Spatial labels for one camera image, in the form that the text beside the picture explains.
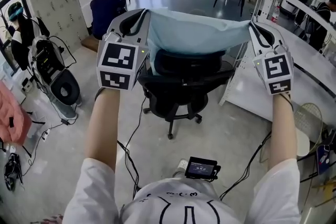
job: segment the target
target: concrete floor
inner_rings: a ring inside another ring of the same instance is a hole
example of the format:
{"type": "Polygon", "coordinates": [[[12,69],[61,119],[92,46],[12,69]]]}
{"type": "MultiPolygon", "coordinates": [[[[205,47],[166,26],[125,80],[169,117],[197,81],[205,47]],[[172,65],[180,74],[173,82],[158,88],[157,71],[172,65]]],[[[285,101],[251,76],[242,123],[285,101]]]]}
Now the concrete floor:
{"type": "MultiPolygon", "coordinates": [[[[238,0],[232,0],[225,6],[219,0],[215,9],[214,0],[131,0],[129,9],[137,7],[162,7],[189,12],[198,8],[208,16],[225,19],[249,19],[252,5],[246,5],[240,18],[238,0]]],[[[80,48],[74,56],[77,64],[70,70],[76,77],[83,97],[83,105],[77,109],[79,117],[74,125],[62,125],[51,131],[45,142],[40,142],[33,167],[24,177],[24,188],[10,193],[4,181],[0,180],[0,216],[10,224],[38,221],[43,217],[63,214],[71,199],[84,159],[84,144],[95,93],[98,90],[95,69],[96,54],[86,48],[80,48]]],[[[142,115],[140,128],[130,143],[131,156],[140,174],[140,186],[167,178],[174,172],[181,158],[190,156],[215,159],[222,166],[219,179],[214,181],[220,195],[243,174],[252,154],[271,128],[268,121],[253,115],[228,102],[224,106],[217,103],[223,93],[218,88],[209,94],[209,104],[200,114],[203,121],[176,121],[173,133],[176,138],[169,141],[169,124],[153,114],[142,115]]],[[[138,124],[143,91],[137,83],[132,91],[123,91],[119,112],[118,138],[125,143],[138,124]]],[[[58,116],[48,99],[35,90],[28,94],[23,108],[35,110],[38,118],[47,117],[48,124],[59,124],[58,116]]],[[[132,199],[133,183],[129,176],[121,149],[118,149],[115,198],[119,208],[132,199]]],[[[22,170],[28,168],[28,156],[21,148],[17,149],[22,159],[22,170]]],[[[0,153],[0,168],[6,162],[6,156],[0,153]]],[[[234,188],[223,200],[232,207],[241,221],[253,197],[253,187],[266,172],[265,164],[256,159],[250,170],[250,177],[234,188]]]]}

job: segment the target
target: black office chair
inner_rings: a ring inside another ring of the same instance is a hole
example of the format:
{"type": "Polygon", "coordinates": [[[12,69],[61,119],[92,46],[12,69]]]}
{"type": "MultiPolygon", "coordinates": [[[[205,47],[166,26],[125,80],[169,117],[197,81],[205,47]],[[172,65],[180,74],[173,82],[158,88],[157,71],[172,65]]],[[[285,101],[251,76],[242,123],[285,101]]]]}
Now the black office chair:
{"type": "Polygon", "coordinates": [[[216,52],[210,55],[183,55],[159,50],[152,69],[144,69],[139,77],[150,107],[144,114],[153,112],[156,116],[170,122],[168,138],[171,140],[174,120],[193,119],[200,124],[200,113],[208,103],[207,94],[225,84],[233,71],[221,72],[222,55],[216,52]],[[180,105],[187,105],[188,114],[176,115],[180,105]]]}

